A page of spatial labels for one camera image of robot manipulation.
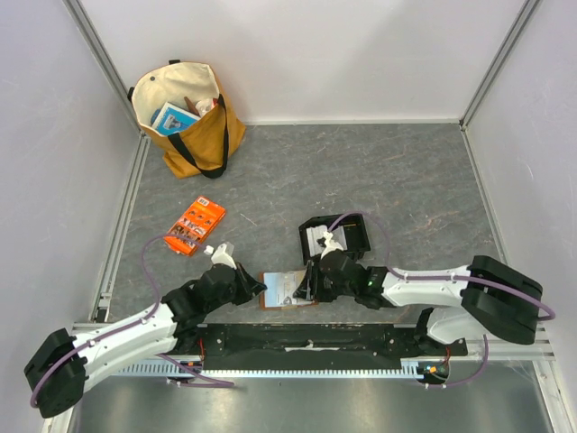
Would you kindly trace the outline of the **black card box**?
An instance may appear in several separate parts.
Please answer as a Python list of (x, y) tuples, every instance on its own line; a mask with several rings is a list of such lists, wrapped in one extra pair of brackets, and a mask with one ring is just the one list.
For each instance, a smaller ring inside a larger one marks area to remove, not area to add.
[[(320, 225), (326, 225), (329, 228), (338, 217), (338, 215), (314, 216), (309, 218), (305, 223), (298, 227), (303, 264), (306, 264), (310, 259), (315, 259), (320, 255), (309, 255), (306, 239), (306, 229)], [(371, 250), (371, 245), (363, 217), (360, 215), (347, 216), (341, 220), (335, 226), (335, 228), (339, 226), (343, 228), (347, 241), (347, 249), (344, 250), (345, 253), (354, 261), (361, 260), (361, 258)]]

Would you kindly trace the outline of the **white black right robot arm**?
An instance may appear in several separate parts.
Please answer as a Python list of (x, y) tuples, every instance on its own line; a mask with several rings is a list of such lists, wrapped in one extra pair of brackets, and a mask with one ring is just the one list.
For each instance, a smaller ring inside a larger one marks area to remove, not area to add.
[(469, 265), (422, 272), (363, 267), (334, 250), (308, 263), (294, 295), (315, 302), (349, 296), (369, 309), (422, 305), (412, 340), (419, 353), (433, 355), (444, 345), (485, 334), (534, 344), (543, 288), (486, 255)]

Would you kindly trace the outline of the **white printed card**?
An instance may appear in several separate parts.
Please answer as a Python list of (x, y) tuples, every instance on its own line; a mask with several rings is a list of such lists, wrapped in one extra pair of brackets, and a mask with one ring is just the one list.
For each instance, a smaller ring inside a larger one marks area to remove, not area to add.
[(280, 306), (296, 306), (302, 302), (296, 297), (295, 292), (304, 277), (304, 271), (284, 272), (278, 277), (277, 303)]

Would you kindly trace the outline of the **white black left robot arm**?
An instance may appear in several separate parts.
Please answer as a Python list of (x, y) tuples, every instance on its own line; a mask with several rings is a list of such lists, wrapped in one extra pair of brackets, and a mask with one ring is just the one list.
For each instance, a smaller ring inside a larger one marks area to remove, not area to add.
[(173, 350), (195, 350), (198, 325), (227, 304), (242, 305), (266, 286), (240, 263), (215, 264), (197, 279), (169, 291), (159, 302), (108, 327), (72, 336), (61, 328), (50, 333), (23, 373), (31, 406), (44, 419), (76, 405), (84, 393), (108, 376), (144, 358)]

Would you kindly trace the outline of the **tan leather card holder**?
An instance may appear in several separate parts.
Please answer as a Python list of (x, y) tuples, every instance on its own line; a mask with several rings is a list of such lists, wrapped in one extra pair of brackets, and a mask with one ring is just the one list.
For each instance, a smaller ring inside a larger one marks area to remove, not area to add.
[(263, 310), (283, 310), (295, 309), (316, 305), (313, 300), (304, 300), (296, 306), (280, 306), (277, 303), (277, 281), (278, 277), (284, 272), (265, 272), (262, 275), (262, 280), (266, 289), (260, 294), (260, 307)]

